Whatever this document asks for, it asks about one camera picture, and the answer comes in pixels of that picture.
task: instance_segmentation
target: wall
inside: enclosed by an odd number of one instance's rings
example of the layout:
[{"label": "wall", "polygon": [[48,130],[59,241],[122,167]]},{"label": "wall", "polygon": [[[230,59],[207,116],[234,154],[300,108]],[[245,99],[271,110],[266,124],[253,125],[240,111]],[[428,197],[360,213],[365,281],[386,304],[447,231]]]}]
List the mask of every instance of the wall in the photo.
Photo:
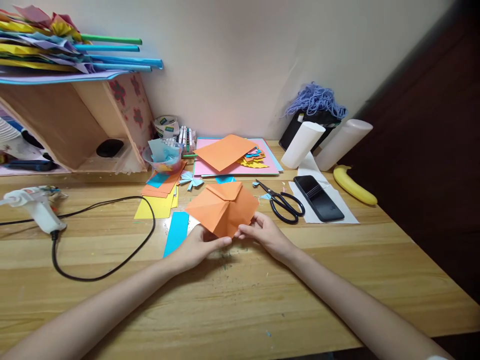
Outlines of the wall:
[{"label": "wall", "polygon": [[154,117],[278,139],[311,81],[355,114],[453,0],[15,0],[32,3],[85,33],[142,38],[134,56],[164,61],[142,75]]}]

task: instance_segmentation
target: yellow banana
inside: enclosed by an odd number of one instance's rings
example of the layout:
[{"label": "yellow banana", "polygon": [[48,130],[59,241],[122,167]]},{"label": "yellow banana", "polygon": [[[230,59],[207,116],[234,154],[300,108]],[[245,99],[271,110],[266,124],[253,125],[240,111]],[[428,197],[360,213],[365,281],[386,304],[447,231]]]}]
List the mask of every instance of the yellow banana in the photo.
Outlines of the yellow banana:
[{"label": "yellow banana", "polygon": [[333,178],[347,193],[368,205],[377,205],[377,198],[358,185],[349,175],[347,170],[350,166],[337,165],[333,169]]}]

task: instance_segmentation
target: green stick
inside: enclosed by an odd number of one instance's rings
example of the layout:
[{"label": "green stick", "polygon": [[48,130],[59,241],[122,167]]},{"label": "green stick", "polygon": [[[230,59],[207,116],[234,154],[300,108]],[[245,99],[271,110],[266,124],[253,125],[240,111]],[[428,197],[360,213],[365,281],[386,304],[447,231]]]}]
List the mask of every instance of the green stick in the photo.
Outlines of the green stick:
[{"label": "green stick", "polygon": [[88,40],[88,41],[142,45],[142,39],[135,38],[135,37],[113,37],[113,36],[100,36],[100,35],[90,35],[90,34],[80,34],[80,35],[82,40]]}]

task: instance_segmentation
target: hand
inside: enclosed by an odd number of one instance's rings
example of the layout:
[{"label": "hand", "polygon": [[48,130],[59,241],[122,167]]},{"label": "hand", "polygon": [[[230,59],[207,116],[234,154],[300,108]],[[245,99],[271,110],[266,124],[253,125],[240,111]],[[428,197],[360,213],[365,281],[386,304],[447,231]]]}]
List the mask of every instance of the hand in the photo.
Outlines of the hand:
[{"label": "hand", "polygon": [[178,249],[166,258],[174,261],[179,271],[184,272],[196,267],[215,250],[224,248],[231,243],[230,237],[217,238],[199,224],[190,231]]},{"label": "hand", "polygon": [[239,225],[235,237],[257,240],[275,259],[286,263],[298,249],[278,228],[271,218],[256,212],[250,225]]}]

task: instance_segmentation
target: orange paper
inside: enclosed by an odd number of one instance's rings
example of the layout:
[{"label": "orange paper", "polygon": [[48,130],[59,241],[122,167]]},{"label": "orange paper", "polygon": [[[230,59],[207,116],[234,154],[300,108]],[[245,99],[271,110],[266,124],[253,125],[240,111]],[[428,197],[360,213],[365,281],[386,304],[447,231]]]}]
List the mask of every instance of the orange paper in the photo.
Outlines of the orange paper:
[{"label": "orange paper", "polygon": [[240,181],[208,184],[185,211],[219,238],[233,237],[240,224],[250,224],[259,201]]},{"label": "orange paper", "polygon": [[228,135],[213,144],[194,151],[218,172],[232,165],[257,146],[256,143],[237,135]]},{"label": "orange paper", "polygon": [[158,188],[146,184],[141,190],[141,194],[144,196],[151,196],[155,198],[166,198],[174,188],[174,185],[178,183],[180,175],[182,175],[182,170],[184,169],[186,164],[187,160],[182,160],[180,170],[170,175],[168,179],[165,180],[163,184],[160,185]]}]

